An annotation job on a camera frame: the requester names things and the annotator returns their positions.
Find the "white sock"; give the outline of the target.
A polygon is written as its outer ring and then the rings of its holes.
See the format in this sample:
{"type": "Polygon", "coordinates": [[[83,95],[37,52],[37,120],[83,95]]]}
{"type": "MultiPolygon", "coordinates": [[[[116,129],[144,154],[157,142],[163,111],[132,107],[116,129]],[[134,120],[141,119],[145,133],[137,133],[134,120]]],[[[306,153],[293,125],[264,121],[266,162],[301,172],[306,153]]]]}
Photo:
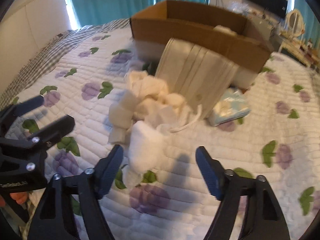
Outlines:
{"type": "Polygon", "coordinates": [[[165,136],[144,121],[132,126],[128,151],[129,166],[137,174],[155,168],[163,154],[165,136]]]}

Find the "grey checked bed sheet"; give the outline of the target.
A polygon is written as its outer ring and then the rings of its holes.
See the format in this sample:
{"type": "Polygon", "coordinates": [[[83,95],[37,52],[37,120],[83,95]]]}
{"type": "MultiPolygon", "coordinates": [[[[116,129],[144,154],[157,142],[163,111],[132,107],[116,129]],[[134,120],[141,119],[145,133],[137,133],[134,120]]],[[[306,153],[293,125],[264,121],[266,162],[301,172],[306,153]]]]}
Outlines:
{"type": "Polygon", "coordinates": [[[87,25],[77,30],[68,30],[56,35],[25,65],[13,81],[1,93],[1,109],[11,104],[23,90],[32,86],[41,76],[55,69],[61,57],[75,49],[82,41],[98,33],[128,28],[128,18],[114,20],[102,25],[87,25]]]}

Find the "white floral quilt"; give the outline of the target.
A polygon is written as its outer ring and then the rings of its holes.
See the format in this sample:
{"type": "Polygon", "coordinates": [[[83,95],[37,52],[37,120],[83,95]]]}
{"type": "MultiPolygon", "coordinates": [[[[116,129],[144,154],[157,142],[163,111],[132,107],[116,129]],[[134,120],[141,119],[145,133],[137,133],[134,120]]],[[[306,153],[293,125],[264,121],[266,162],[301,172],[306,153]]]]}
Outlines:
{"type": "MultiPolygon", "coordinates": [[[[107,156],[112,126],[108,110],[137,66],[131,31],[117,29],[82,41],[55,69],[17,96],[44,94],[48,105],[18,118],[10,139],[24,139],[63,115],[75,119],[68,144],[51,148],[46,176],[79,174],[107,156]]],[[[195,160],[204,146],[225,168],[243,176],[263,174],[298,239],[319,211],[318,75],[273,54],[245,93],[251,112],[217,127],[205,121],[168,136],[159,164],[134,190],[120,179],[100,201],[116,239],[202,239],[219,202],[209,194],[195,160]]]]}

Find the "cream lace sock bundle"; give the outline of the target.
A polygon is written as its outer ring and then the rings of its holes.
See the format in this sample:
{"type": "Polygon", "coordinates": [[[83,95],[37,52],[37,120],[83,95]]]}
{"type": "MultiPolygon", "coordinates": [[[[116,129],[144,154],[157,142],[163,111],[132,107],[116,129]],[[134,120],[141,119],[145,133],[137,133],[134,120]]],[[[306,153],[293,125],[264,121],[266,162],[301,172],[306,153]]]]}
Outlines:
{"type": "Polygon", "coordinates": [[[194,114],[184,96],[169,92],[166,81],[146,71],[129,72],[126,87],[138,100],[133,119],[156,129],[165,126],[171,132],[179,132],[197,122],[202,112],[199,106],[198,113],[194,114]]]}

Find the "light blue tissue pack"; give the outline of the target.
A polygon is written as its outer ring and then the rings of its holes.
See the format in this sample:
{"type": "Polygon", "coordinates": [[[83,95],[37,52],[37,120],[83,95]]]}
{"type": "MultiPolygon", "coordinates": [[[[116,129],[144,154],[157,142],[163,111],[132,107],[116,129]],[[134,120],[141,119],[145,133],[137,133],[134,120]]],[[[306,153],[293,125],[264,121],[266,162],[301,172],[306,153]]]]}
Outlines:
{"type": "Polygon", "coordinates": [[[207,118],[211,126],[233,121],[250,113],[251,109],[241,90],[228,88],[207,118]]]}

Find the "beige face mask pack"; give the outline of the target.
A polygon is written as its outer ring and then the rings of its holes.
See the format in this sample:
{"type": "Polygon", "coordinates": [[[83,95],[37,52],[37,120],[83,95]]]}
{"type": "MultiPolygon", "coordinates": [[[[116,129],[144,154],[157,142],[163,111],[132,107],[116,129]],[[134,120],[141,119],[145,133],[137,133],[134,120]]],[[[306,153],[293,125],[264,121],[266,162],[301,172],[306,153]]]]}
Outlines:
{"type": "Polygon", "coordinates": [[[187,41],[171,38],[161,55],[155,77],[166,81],[169,92],[181,94],[200,119],[210,115],[232,83],[239,66],[223,55],[187,41]]]}

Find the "white dressing table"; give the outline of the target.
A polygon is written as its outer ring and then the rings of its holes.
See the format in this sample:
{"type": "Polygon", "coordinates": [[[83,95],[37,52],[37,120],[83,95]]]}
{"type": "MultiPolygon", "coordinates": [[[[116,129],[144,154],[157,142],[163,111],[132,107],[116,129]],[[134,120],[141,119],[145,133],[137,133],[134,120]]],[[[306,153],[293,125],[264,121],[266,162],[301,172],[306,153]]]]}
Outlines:
{"type": "Polygon", "coordinates": [[[287,31],[281,31],[279,37],[281,44],[278,53],[285,54],[308,68],[319,66],[317,50],[290,36],[287,31]]]}

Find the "brown cardboard box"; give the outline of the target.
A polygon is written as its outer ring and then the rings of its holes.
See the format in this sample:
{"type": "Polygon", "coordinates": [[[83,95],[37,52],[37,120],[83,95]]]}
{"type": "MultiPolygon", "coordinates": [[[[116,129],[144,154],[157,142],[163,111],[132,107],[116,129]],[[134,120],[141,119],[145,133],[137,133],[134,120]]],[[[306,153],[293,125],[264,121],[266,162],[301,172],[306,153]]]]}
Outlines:
{"type": "Polygon", "coordinates": [[[239,66],[233,83],[247,89],[273,47],[254,23],[240,14],[202,3],[165,0],[130,18],[138,57],[159,62],[171,38],[197,44],[239,66]]]}

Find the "white oval vanity mirror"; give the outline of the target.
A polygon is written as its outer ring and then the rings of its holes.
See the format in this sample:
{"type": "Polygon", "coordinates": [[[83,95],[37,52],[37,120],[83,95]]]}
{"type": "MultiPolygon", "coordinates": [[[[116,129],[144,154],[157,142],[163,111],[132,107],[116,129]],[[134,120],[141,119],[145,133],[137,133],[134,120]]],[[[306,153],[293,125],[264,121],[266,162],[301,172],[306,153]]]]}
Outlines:
{"type": "Polygon", "coordinates": [[[293,37],[299,37],[305,33],[303,16],[298,9],[293,9],[286,15],[288,33],[293,37]]]}

